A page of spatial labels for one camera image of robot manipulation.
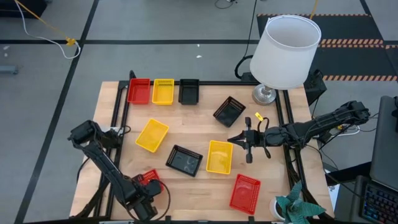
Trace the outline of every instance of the plastic basket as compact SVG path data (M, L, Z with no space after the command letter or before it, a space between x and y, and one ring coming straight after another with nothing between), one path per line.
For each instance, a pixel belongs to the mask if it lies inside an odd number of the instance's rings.
M155 169L146 172L142 176L144 177L144 179L141 180L140 183L142 183L144 185L147 185L150 182L150 180L154 180L154 179L155 180L160 180Z
M244 109L246 109L246 107L243 104L229 96L216 110L213 116L217 121L229 128L241 115Z
M152 102L157 105L171 105L174 97L174 79L155 79Z
M180 80L178 102L182 105L196 105L199 102L199 80Z
M207 156L207 172L229 174L231 172L233 145L229 142L210 141Z
M196 176L203 155L192 152L181 146L174 145L172 152L167 159L166 166L188 174L191 177Z
M149 78L130 79L127 101L132 104L148 104L150 95Z
M168 130L167 125L150 119L138 136L136 144L150 152L156 152Z
M239 211L254 215L259 198L261 182L238 174L229 206Z

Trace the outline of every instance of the red basket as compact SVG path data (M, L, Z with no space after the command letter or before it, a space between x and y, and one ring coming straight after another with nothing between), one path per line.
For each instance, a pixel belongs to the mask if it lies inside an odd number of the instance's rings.
M130 79L127 101L133 104L148 104L150 95L149 78Z
M261 182L238 174L229 206L239 211L254 215L259 198Z
M144 185L147 185L150 180L154 180L154 179L155 180L160 180L155 169L146 172L145 174L143 174L143 176L144 176L144 180L142 180L141 183L144 184Z

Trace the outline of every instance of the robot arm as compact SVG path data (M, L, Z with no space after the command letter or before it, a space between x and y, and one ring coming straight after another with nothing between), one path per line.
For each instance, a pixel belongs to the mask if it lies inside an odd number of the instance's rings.
M103 148L109 149L121 145L116 131L111 129L104 133L94 121L85 121L71 131L68 140L72 141L74 148L81 149L113 184L116 200L123 207L128 210L134 209L138 219L144 222L157 215L157 210L151 203L154 201L154 196L161 192L160 183L152 181L142 185L140 183L142 175L133 178L123 175L103 151Z
M288 146L303 148L312 137L330 131L341 124L360 125L369 120L369 110L361 102L350 101L334 112L324 114L304 123L285 124L271 127L264 132L251 130L250 118L245 118L246 131L228 139L247 150L246 162L252 162L251 147L263 147L267 157L271 158L267 146Z

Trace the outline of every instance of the lamp base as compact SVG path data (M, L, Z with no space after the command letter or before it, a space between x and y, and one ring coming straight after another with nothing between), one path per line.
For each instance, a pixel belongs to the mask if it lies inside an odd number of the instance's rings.
M269 105L275 100L276 91L263 84L260 84L254 88L251 96L254 102L256 102L258 105L265 106Z

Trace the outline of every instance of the wooden table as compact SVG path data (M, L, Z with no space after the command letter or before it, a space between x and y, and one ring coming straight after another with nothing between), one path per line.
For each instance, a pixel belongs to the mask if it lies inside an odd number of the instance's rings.
M99 93L94 121L101 126L109 126L117 93L117 82L104 82ZM289 193L289 182L285 168L282 147L269 147L272 158L268 159L263 148L253 149L253 163L246 163L246 152L234 145L230 175L206 171L206 161L210 140L226 141L238 135L244 128L244 117L252 118L252 125L258 120L254 116L259 112L270 119L270 127L278 126L275 103L259 106L253 102L251 93L254 86L200 86L199 103L186 106L178 103L178 86L174 90L174 103L171 106L130 105L127 125L132 131L125 135L121 154L120 170L134 177L151 169L156 169L160 179L169 187L172 196L168 215L173 220L225 220L245 221L248 214L229 207L229 200L237 174L243 174L261 181L261 189L256 207L255 219L275 220L269 211L271 198ZM308 121L310 112L303 87L289 91L294 120ZM226 128L213 117L216 109L232 96L246 106L243 114L230 128ZM283 97L281 97L285 121L287 115ZM170 126L170 129L156 153L151 153L135 144L141 130L150 118ZM174 144L203 155L196 177L190 177L168 168L165 163ZM317 147L315 141L310 145ZM320 155L307 147L302 150L302 160L309 191L317 202L334 216L328 188L326 186ZM77 214L90 200L98 188L100 171L89 161L80 174L70 215ZM104 195L101 214L104 214L107 194ZM165 192L155 197L154 205L159 214L165 211L168 197ZM115 200L111 219L129 219L125 209Z

